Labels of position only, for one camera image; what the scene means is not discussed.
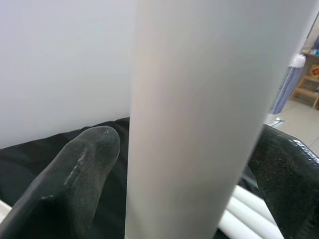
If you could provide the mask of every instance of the white pipe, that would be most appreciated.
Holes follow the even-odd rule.
[[[227,210],[224,211],[218,228],[229,239],[262,239]]]
[[[278,227],[234,197],[230,198],[226,210],[241,220],[263,239],[284,238]]]
[[[249,191],[238,185],[236,185],[234,189],[233,197],[253,209],[255,212],[259,213],[261,216],[263,216],[273,224],[277,225],[266,203],[261,198],[257,197],[256,195],[250,193]]]
[[[317,10],[317,0],[138,0],[126,238],[212,236]]]
[[[11,207],[0,200],[0,223],[8,215],[10,210],[11,210]]]

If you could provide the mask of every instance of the wooden shelf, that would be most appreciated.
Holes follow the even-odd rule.
[[[318,79],[318,78],[311,77],[310,75],[304,75],[304,78],[305,78],[306,80],[319,83],[319,79]]]
[[[303,94],[305,96],[309,96],[309,97],[315,98],[315,99],[319,97],[319,94],[317,94],[316,92],[307,90],[305,88],[296,88],[295,92]]]
[[[314,54],[310,54],[310,53],[303,53],[305,56],[311,56],[314,58],[318,58],[319,59],[319,55],[314,55]]]

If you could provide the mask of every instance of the black cloth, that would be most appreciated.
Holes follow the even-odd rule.
[[[119,158],[107,177],[88,233],[89,239],[123,239],[125,231],[126,181],[129,145],[129,118],[108,121],[97,126],[114,128],[120,136]],[[13,206],[33,179],[55,158],[62,147],[89,127],[60,133],[0,150],[0,200]],[[239,185],[259,194],[249,168]],[[228,239],[217,230],[214,239]]]

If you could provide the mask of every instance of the white wall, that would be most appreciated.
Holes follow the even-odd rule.
[[[129,115],[133,0],[0,1],[0,148]]]

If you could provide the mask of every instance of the floor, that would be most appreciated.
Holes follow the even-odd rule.
[[[319,110],[289,100],[279,117],[285,122],[277,129],[298,138],[319,155]]]

